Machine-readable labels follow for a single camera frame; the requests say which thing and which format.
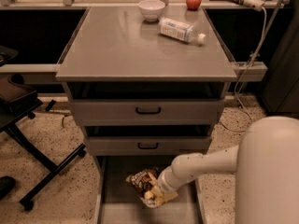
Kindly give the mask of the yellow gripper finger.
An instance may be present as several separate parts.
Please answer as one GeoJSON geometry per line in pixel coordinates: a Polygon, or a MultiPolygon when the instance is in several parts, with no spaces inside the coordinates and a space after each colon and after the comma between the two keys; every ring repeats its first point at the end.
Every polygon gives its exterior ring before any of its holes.
{"type": "Polygon", "coordinates": [[[164,193],[158,186],[154,186],[144,193],[143,201],[147,207],[160,207],[164,203],[164,193]]]}

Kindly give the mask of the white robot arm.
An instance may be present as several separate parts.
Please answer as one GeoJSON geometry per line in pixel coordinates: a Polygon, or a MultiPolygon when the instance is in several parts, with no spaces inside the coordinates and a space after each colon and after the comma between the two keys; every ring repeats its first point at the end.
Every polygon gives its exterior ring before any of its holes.
{"type": "Polygon", "coordinates": [[[235,174],[235,224],[299,224],[299,120],[252,123],[239,145],[175,157],[146,194],[156,207],[205,174],[235,174]]]}

